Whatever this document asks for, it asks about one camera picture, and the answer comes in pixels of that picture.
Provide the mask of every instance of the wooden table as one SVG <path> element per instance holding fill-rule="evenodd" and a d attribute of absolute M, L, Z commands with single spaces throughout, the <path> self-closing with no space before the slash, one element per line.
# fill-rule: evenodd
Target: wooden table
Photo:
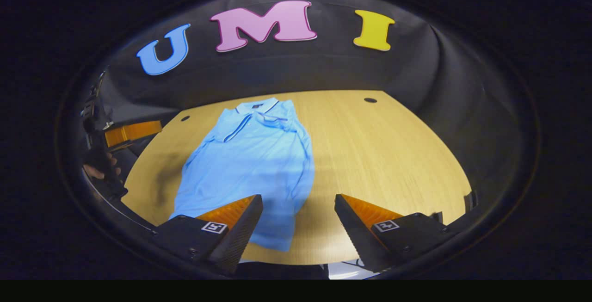
<path fill-rule="evenodd" d="M 402 215 L 442 211 L 444 224 L 465 214 L 463 196 L 469 194 L 470 186 L 463 168 L 425 123 L 382 91 L 279 93 L 182 111 L 136 161 L 125 182 L 129 192 L 123 203 L 152 224 L 163 224 L 173 212 L 181 167 L 222 110 L 271 97 L 294 102 L 313 144 L 315 182 L 296 216 L 290 251 L 249 243 L 244 259 L 289 265 L 357 259 L 333 209 L 336 194 Z"/>

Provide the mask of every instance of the shirt collar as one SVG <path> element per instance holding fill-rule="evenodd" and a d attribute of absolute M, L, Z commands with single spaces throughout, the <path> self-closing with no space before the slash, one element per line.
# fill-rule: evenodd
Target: shirt collar
<path fill-rule="evenodd" d="M 258 102 L 245 102 L 239 104 L 235 110 L 238 114 L 245 115 L 251 112 L 260 112 L 262 114 L 268 112 L 277 104 L 279 101 L 276 98 L 269 98 L 267 100 L 260 100 Z"/>

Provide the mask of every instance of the yellow letter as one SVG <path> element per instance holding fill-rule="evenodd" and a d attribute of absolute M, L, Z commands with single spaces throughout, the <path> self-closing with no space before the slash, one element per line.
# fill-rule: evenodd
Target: yellow letter
<path fill-rule="evenodd" d="M 360 37 L 354 38 L 353 43 L 358 47 L 389 51 L 391 45 L 387 43 L 387 35 L 389 25 L 394 24 L 395 20 L 361 9 L 357 9 L 355 13 L 362 17 L 362 34 Z"/>

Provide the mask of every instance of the pink letter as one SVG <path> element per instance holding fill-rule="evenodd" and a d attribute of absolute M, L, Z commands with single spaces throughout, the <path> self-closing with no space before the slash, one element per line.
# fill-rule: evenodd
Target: pink letter
<path fill-rule="evenodd" d="M 247 40 L 239 36 L 239 28 L 258 43 L 263 43 L 275 24 L 279 32 L 273 38 L 278 41 L 309 41 L 317 38 L 310 30 L 306 9 L 309 1 L 280 1 L 273 5 L 264 16 L 259 16 L 245 8 L 231 9 L 218 13 L 210 20 L 220 25 L 220 45 L 218 52 L 232 51 L 247 45 Z"/>

